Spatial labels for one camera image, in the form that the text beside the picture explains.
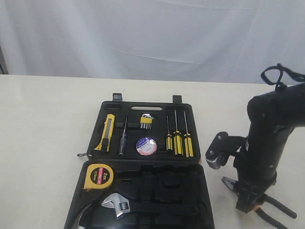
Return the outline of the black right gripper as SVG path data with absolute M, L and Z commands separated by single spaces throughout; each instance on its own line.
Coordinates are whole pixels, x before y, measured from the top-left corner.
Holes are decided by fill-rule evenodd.
M 276 182 L 277 167 L 292 127 L 251 126 L 247 137 L 228 136 L 238 180 L 236 208 L 249 213 L 264 203 L 264 193 Z

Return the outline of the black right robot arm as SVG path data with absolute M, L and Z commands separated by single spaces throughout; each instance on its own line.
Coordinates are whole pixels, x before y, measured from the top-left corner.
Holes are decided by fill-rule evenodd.
M 305 125 L 304 83 L 253 97 L 247 113 L 249 133 L 234 160 L 238 173 L 236 208 L 244 213 L 251 211 L 276 182 L 289 136 L 295 128 Z

